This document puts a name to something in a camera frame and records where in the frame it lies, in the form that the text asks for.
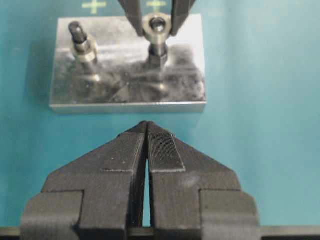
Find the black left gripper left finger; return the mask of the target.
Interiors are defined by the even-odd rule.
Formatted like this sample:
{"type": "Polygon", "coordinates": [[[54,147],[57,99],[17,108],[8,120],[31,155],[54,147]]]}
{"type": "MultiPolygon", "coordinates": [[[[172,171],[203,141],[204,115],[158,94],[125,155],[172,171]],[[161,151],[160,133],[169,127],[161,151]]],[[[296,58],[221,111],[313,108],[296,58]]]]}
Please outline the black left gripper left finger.
{"type": "Polygon", "coordinates": [[[146,122],[50,173],[21,218],[23,240],[125,240],[143,223],[146,122]]]}

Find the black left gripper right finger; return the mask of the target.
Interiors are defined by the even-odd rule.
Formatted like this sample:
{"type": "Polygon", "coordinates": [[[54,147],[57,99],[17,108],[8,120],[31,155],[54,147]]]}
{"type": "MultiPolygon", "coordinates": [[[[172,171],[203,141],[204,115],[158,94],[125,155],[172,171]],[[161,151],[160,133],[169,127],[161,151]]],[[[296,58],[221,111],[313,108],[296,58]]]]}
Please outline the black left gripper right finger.
{"type": "Polygon", "coordinates": [[[236,173],[148,123],[151,224],[158,240],[257,240],[259,213],[236,173]]]}

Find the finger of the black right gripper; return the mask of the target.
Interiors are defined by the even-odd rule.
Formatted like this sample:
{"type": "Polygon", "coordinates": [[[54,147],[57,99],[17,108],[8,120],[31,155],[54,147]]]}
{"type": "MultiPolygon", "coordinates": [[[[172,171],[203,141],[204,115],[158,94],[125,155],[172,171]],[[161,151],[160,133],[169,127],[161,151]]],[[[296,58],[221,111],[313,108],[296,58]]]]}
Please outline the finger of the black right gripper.
{"type": "Polygon", "coordinates": [[[179,29],[188,18],[191,8],[196,0],[173,0],[171,9],[171,32],[172,36],[178,34],[179,29]]]}
{"type": "Polygon", "coordinates": [[[139,37],[144,36],[143,17],[140,0],[118,0],[122,6],[127,20],[135,29],[139,37]]]}

